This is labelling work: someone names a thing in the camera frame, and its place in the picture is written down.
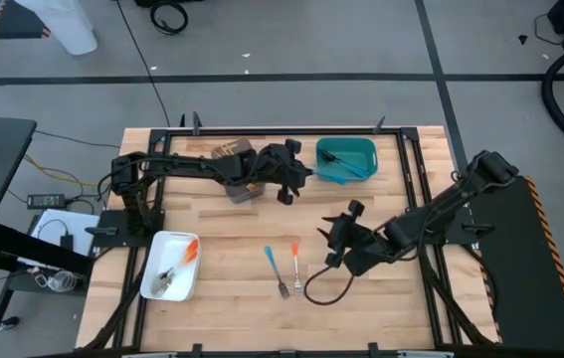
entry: teal plastic bin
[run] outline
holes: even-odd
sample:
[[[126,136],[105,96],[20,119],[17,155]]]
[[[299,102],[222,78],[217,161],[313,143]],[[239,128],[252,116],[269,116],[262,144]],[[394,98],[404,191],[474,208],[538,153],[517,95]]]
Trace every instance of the teal plastic bin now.
[[[319,149],[365,170],[367,176],[360,177],[337,162],[326,161],[319,155]],[[342,181],[365,181],[378,169],[377,148],[368,138],[321,138],[317,141],[316,156],[317,175],[321,175],[326,180],[338,178]]]

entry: wooden tabletop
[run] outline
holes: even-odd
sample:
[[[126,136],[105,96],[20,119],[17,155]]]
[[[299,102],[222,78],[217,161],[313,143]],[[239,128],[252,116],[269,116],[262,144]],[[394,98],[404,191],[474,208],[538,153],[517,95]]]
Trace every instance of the wooden tabletop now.
[[[145,151],[150,129],[127,129],[120,153]],[[423,156],[432,194],[452,184],[454,166],[444,129],[419,127]],[[293,136],[301,141],[297,158],[313,167],[317,136]],[[328,230],[321,217],[345,212],[351,199],[362,202],[359,223],[376,227],[407,206],[395,136],[370,136],[377,147],[379,170],[368,181],[344,187],[316,176],[306,180],[301,196],[291,206],[277,201],[277,185],[252,201],[233,204],[224,188],[212,181],[168,178],[163,207],[164,230],[196,233],[202,247],[201,266],[193,297],[185,302],[149,300],[142,336],[143,351],[204,350],[364,350],[368,342],[380,349],[434,346],[416,261],[379,265],[354,280],[347,295],[331,306],[316,306],[306,299],[281,299],[278,283],[264,253],[271,246],[282,278],[294,282],[290,245],[299,244],[299,272],[305,280],[324,267]],[[235,137],[177,137],[172,150],[181,155],[210,156],[211,150]],[[256,149],[283,136],[250,136]],[[410,163],[414,153],[408,145]],[[415,175],[418,203],[423,203]],[[109,207],[122,208],[111,196]],[[120,299],[128,249],[115,249],[98,260],[85,304],[77,346],[94,338]],[[479,266],[461,248],[446,247],[448,271],[457,302],[491,340],[496,340],[491,311]],[[315,280],[310,294],[321,300],[339,294],[349,279],[346,268],[333,269]],[[449,341],[445,310],[439,313]],[[135,306],[129,310],[125,343],[130,342]]]

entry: concrete floor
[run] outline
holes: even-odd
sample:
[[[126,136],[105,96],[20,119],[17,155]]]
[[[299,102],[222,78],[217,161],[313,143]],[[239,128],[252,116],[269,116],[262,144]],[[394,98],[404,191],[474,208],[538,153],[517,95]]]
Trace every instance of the concrete floor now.
[[[430,39],[426,43],[419,17],[424,5],[445,74],[542,74],[562,50],[533,37],[533,18],[545,13],[553,0],[521,7],[511,0],[206,0],[184,5],[190,25],[175,37],[157,33],[148,10],[131,0],[120,1],[147,64],[156,67],[152,74],[164,77],[157,88],[171,122],[196,110],[206,126],[358,125],[374,124],[382,115],[387,116],[386,125],[456,125],[468,158],[483,148],[498,150],[534,178],[564,262],[564,134],[542,105],[539,83],[447,83],[455,122],[447,116],[448,104],[442,103],[434,82]],[[0,78],[7,83],[29,78],[30,84],[0,86],[0,116],[35,119],[41,130],[110,144],[119,143],[126,127],[164,126],[151,84],[131,82],[146,71],[116,4],[81,2],[99,41],[92,54],[71,57],[53,37],[0,40]],[[554,36],[546,22],[541,32]],[[529,36],[524,46],[519,35]],[[243,75],[246,70],[251,75],[429,76],[418,82],[354,77],[320,82],[305,77],[227,83],[176,77]],[[105,76],[118,80],[90,85],[36,82],[97,82]],[[564,108],[564,82],[555,85],[555,92]],[[35,134],[28,153],[42,165],[93,182],[105,173],[116,151]],[[74,185],[48,180],[27,163],[10,189],[21,197],[78,193]],[[25,231],[34,214],[8,195],[0,206],[0,223]],[[16,293],[8,313],[23,322],[0,333],[0,354],[33,356],[72,349],[82,305],[75,297]]]

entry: white rectangular dish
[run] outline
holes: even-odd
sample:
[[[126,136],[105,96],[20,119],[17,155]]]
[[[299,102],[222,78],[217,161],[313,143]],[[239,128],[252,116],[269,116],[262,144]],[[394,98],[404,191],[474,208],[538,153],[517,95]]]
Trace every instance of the white rectangular dish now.
[[[172,301],[183,301],[191,298],[202,254],[202,245],[199,242],[198,255],[195,260],[173,277],[171,285],[164,293],[159,296],[153,295],[151,285],[159,274],[175,267],[182,260],[187,246],[193,240],[199,241],[200,239],[197,235],[191,233],[161,231],[155,234],[140,284],[140,294],[144,298]]]

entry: orange-handled fork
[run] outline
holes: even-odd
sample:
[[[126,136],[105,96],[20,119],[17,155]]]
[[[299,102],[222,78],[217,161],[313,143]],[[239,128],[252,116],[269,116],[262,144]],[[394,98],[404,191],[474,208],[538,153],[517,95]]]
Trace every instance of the orange-handled fork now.
[[[292,257],[294,258],[294,296],[303,296],[303,286],[301,286],[301,281],[299,280],[299,264],[297,263],[297,252],[299,247],[297,243],[292,244]]]
[[[184,256],[182,257],[182,260],[180,260],[178,265],[158,275],[158,277],[151,285],[151,289],[150,289],[151,294],[155,296],[160,296],[166,291],[167,288],[169,288],[171,282],[173,281],[173,277],[182,268],[190,264],[198,257],[198,245],[199,243],[197,239],[192,241],[189,244],[189,246],[186,247],[186,250],[184,251]]]

